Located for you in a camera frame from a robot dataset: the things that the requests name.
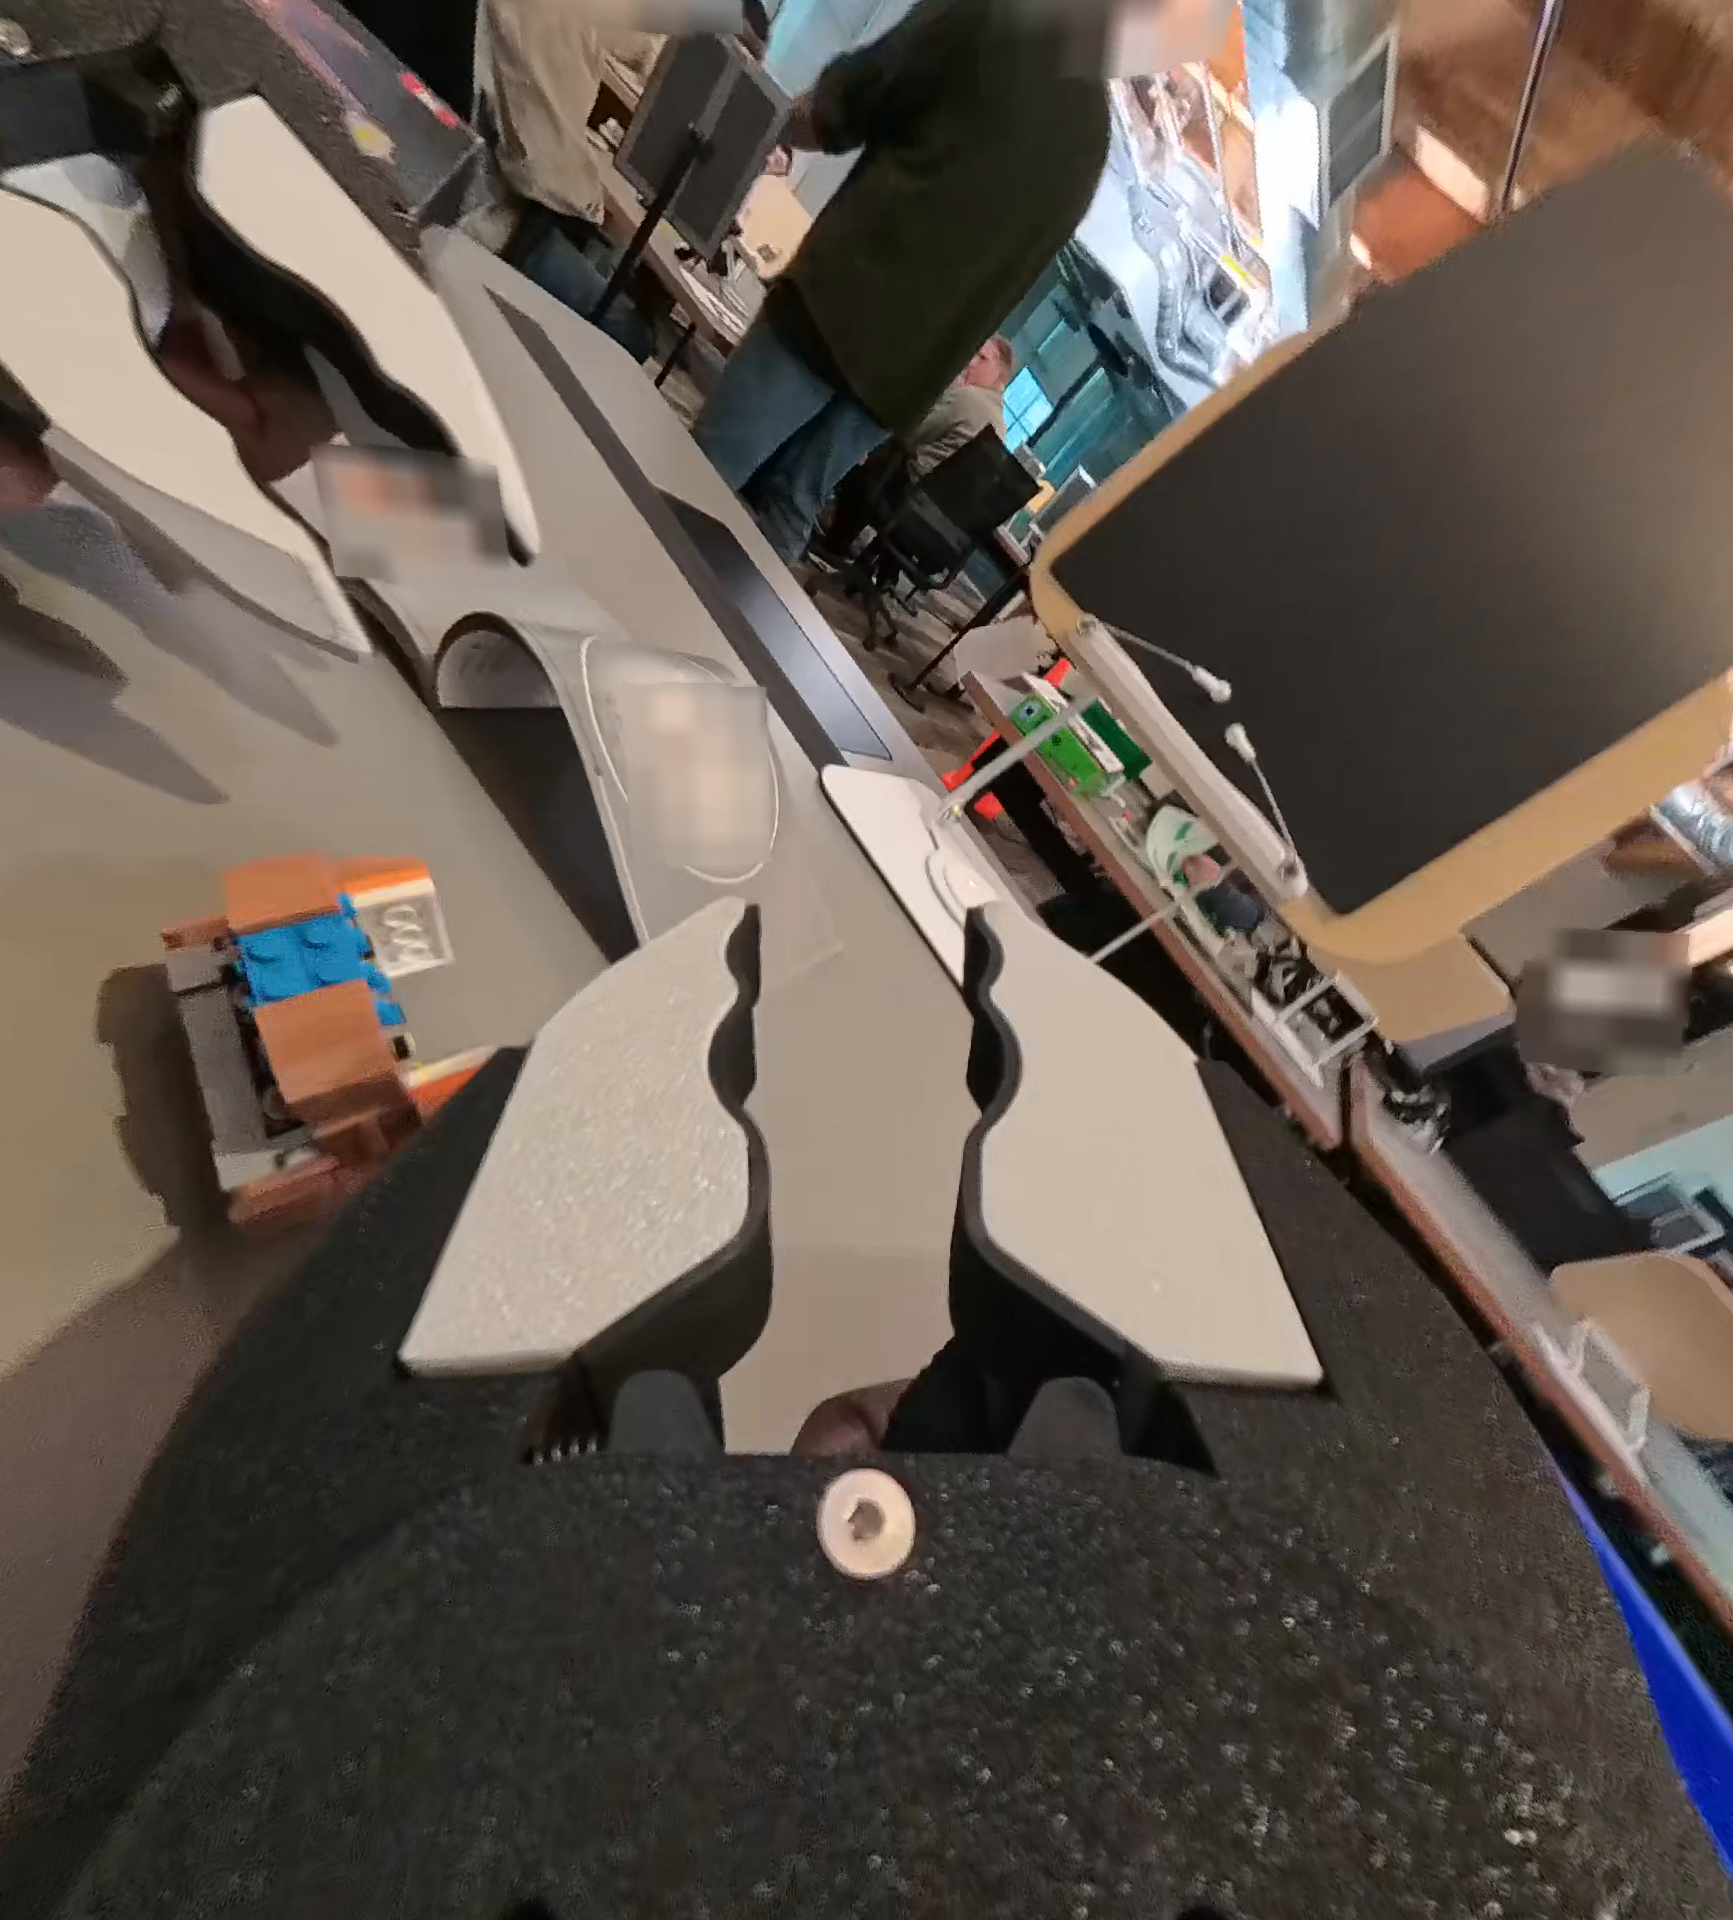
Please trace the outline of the black office chair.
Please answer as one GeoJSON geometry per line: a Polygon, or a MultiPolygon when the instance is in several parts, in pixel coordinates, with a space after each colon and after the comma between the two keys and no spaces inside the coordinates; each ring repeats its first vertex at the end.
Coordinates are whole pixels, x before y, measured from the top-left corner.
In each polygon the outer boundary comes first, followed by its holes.
{"type": "Polygon", "coordinates": [[[876,615],[899,584],[925,594],[949,586],[1039,483],[985,424],[918,479],[895,477],[874,497],[869,539],[845,565],[840,591],[876,615]]]}

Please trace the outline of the grey instruction booklet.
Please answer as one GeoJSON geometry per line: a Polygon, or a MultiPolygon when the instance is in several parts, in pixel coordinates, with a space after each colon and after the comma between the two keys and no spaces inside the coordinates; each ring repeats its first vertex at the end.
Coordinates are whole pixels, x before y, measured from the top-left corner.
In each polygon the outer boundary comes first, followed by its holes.
{"type": "Polygon", "coordinates": [[[765,692],[629,637],[573,589],[542,606],[451,610],[437,592],[360,592],[443,714],[546,725],[548,781],[594,828],[611,893],[646,944],[707,905],[759,911],[768,984],[823,973],[842,941],[798,835],[765,692]]]}

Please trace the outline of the green box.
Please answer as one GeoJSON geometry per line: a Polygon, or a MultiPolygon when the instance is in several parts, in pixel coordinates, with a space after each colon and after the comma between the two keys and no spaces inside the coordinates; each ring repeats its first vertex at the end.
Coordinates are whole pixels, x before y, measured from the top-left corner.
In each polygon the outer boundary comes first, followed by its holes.
{"type": "Polygon", "coordinates": [[[1051,733],[1037,753],[1067,793],[1082,800],[1104,800],[1124,786],[1137,786],[1152,766],[1150,757],[1097,700],[1078,708],[1049,692],[1029,692],[1007,718],[1017,733],[1026,734],[1057,712],[1070,714],[1070,720],[1051,733]]]}

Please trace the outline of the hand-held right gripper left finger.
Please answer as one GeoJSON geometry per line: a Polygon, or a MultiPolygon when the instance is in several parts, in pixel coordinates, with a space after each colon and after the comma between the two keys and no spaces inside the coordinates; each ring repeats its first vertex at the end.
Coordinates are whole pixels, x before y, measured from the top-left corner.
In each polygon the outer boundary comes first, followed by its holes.
{"type": "Polygon", "coordinates": [[[416,1378],[723,1381],[772,1307],[761,911],[719,898],[534,1036],[399,1345],[416,1378]]]}

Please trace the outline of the small wooden panel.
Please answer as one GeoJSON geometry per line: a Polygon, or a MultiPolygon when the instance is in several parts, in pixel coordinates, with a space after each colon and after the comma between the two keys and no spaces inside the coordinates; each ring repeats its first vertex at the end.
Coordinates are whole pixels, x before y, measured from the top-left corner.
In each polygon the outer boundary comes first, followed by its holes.
{"type": "Polygon", "coordinates": [[[1653,1416],[1733,1446],[1733,1291],[1706,1260],[1678,1252],[1571,1260],[1552,1270],[1551,1291],[1647,1392],[1653,1416]]]}

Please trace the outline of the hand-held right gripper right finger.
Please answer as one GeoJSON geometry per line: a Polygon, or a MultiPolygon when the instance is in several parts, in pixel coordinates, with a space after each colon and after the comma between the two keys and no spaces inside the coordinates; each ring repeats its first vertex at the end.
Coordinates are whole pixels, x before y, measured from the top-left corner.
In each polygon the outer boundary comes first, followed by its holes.
{"type": "Polygon", "coordinates": [[[993,1373],[1315,1388],[1323,1363],[1192,1049],[1003,902],[967,921],[959,1335],[993,1373]]]}

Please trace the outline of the dark monitor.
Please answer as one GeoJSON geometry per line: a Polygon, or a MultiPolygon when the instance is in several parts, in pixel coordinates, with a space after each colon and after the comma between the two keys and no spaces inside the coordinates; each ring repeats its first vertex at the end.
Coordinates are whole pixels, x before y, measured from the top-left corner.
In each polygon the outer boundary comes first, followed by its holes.
{"type": "Polygon", "coordinates": [[[683,247],[708,261],[780,145],[787,97],[731,34],[668,36],[614,169],[683,247]]]}

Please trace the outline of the grey desk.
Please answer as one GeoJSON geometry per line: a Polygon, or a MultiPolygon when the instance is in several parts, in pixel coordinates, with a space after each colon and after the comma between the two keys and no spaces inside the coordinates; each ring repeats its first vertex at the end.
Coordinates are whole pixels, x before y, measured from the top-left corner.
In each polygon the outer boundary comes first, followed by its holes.
{"type": "MultiPolygon", "coordinates": [[[[776,610],[752,621],[827,740],[873,733],[932,786],[827,613],[612,342],[515,299],[585,400],[523,398],[557,565],[630,639],[747,667],[700,561],[619,479],[712,516],[776,610]]],[[[557,712],[438,717],[384,645],[327,656],[196,584],[158,591],[109,528],[0,523],[0,1801],[46,1716],[88,1588],[195,1387],[276,1299],[302,1237],[214,1212],[204,1112],[158,974],[164,924],[242,860],[425,860],[456,962],[407,992],[441,1054],[523,1044],[624,948],[585,770],[557,712]]],[[[762,890],[759,1114],[776,1170],[776,1297],[729,1387],[735,1446],[908,1378],[942,1345],[969,1019],[819,793],[782,761],[780,895],[762,890]]]]}

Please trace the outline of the brown toy brick model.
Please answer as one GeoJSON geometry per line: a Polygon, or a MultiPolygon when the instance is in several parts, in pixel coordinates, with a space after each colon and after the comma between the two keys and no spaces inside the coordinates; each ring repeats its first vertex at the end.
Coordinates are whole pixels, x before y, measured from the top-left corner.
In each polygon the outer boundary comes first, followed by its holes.
{"type": "Polygon", "coordinates": [[[428,865],[297,852],[220,887],[163,928],[160,966],[226,1218],[278,1233],[369,1187],[494,1049],[428,1058],[409,1025],[405,984],[455,961],[428,865]]]}

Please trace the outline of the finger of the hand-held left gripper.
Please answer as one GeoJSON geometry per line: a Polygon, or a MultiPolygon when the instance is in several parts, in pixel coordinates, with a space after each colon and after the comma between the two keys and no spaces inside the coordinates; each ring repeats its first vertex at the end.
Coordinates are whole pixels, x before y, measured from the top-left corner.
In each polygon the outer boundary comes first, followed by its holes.
{"type": "Polygon", "coordinates": [[[540,528],[518,451],[425,266],[257,95],[203,109],[193,185],[212,229],[254,264],[271,326],[334,368],[374,428],[493,474],[504,543],[533,561],[540,528]]]}
{"type": "Polygon", "coordinates": [[[373,645],[319,540],[244,469],[148,344],[121,266],[67,211],[0,187],[0,374],[62,481],[170,579],[346,658],[373,645]]]}

